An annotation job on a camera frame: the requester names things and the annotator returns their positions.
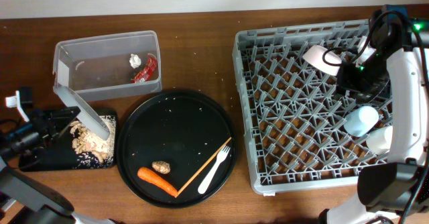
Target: black plate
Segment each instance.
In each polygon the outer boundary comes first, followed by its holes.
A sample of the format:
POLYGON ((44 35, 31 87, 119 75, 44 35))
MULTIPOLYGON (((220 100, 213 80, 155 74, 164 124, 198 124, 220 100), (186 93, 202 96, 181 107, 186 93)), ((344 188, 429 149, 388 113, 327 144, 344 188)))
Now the black plate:
POLYGON ((116 145, 118 169, 143 200, 159 207, 189 207, 211 197, 227 181, 237 156, 234 139, 231 120, 212 99, 192 91, 162 93, 141 104, 122 127, 116 145), (141 167, 163 160, 172 170, 158 174, 179 190, 230 136, 231 151, 204 194, 197 189, 215 160, 176 199, 137 176, 141 167))

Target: white plastic fork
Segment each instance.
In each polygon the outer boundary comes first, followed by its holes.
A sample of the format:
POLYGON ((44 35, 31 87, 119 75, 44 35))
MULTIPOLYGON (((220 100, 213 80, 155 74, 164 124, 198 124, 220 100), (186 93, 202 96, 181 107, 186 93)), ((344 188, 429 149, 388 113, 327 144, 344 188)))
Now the white plastic fork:
POLYGON ((204 180, 202 180, 200 186, 198 187, 198 193, 204 194, 210 184, 210 182, 213 179, 213 176, 216 173, 217 168, 219 165, 227 158, 228 152, 231 148, 228 146, 225 146, 216 156, 216 162, 214 163, 211 170, 208 172, 204 180))

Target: wooden table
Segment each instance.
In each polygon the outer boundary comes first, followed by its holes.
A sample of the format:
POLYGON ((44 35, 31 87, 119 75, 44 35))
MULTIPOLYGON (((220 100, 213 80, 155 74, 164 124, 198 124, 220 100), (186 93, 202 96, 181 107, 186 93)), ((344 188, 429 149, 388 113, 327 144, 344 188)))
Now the wooden table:
MULTIPOLYGON (((36 107, 61 107, 62 102, 52 91, 52 62, 58 42, 154 30, 160 43, 164 89, 200 89, 227 110, 240 136, 237 165, 226 185, 206 202, 186 209, 161 209, 147 204, 127 188, 116 166, 108 170, 27 175, 62 193, 77 212, 99 219, 126 223, 281 223, 315 218, 325 208, 333 208, 351 197, 356 186, 289 192, 275 197, 263 197, 252 191, 231 58, 234 36, 241 30, 365 19, 376 9, 379 7, 0 20, 1 99, 13 95, 20 86, 30 86, 36 107)), ((429 5, 410 6, 409 14, 429 17, 429 5)), ((127 97, 91 105, 116 109, 123 123, 149 97, 127 97)), ((4 105, 0 107, 0 116, 0 119, 18 118, 15 109, 5 109, 4 105)), ((13 207, 6 221, 17 210, 18 206, 13 207)), ((413 215, 408 223, 425 223, 427 218, 427 215, 413 215)))

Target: gray plastic lid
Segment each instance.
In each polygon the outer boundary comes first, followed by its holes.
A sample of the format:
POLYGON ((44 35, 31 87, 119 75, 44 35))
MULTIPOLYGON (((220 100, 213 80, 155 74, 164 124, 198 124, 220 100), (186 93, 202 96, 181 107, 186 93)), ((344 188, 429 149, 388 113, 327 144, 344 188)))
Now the gray plastic lid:
POLYGON ((72 89, 60 85, 59 87, 54 87, 54 92, 60 97, 61 101, 67 107, 79 107, 80 113, 77 118, 91 132, 97 134, 103 140, 107 140, 109 138, 110 131, 103 120, 101 120, 94 109, 80 98, 72 89))

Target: wooden chopstick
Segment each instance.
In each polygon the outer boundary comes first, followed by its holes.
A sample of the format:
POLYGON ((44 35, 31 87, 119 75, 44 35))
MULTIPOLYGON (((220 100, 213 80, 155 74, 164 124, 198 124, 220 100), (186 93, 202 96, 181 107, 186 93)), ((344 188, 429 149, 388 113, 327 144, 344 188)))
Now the wooden chopstick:
POLYGON ((223 149, 223 147, 226 146, 226 144, 231 140, 231 137, 229 137, 229 139, 223 143, 223 145, 201 166, 201 168, 199 168, 195 174, 182 186, 182 188, 180 188, 180 190, 178 191, 176 198, 179 196, 180 193, 182 193, 182 191, 195 179, 196 176, 198 176, 198 174, 200 174, 200 172, 202 170, 204 170, 204 168, 206 168, 207 164, 210 163, 210 161, 212 161, 216 155, 223 149))

